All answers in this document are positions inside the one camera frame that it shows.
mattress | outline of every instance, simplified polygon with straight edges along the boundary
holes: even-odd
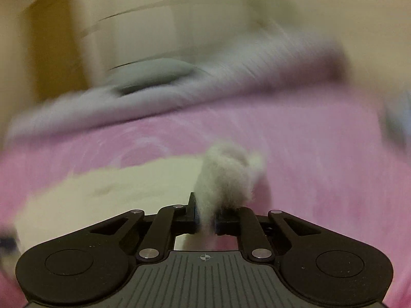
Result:
[[[382,142],[376,108],[339,87],[231,99],[14,145],[0,162],[0,219],[71,173],[196,154],[216,140],[266,157],[265,198],[250,205],[256,213],[281,209],[377,247],[395,271],[386,304],[411,307],[411,168]],[[0,306],[23,303],[0,278]]]

gray gripper base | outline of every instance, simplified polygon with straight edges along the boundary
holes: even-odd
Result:
[[[247,262],[239,251],[172,251],[137,268],[131,280],[90,308],[317,308],[291,293],[268,265]],[[375,303],[366,308],[382,308]],[[27,308],[43,308],[31,303]]]

pillow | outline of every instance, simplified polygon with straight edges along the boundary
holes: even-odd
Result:
[[[175,59],[140,61],[117,67],[107,83],[116,86],[117,92],[127,95],[147,87],[171,83],[195,69],[194,65]]]

crosshair symbol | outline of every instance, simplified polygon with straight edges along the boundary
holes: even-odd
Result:
[[[207,254],[202,254],[201,256],[200,256],[200,259],[202,260],[202,261],[208,261],[210,258],[212,258],[210,255],[207,255]]]

rolled blanket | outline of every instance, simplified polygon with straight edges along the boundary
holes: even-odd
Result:
[[[12,120],[6,142],[96,128],[235,95],[332,81],[344,73],[339,43],[323,34],[260,31],[208,65],[177,79],[123,94],[115,86],[66,94]]]

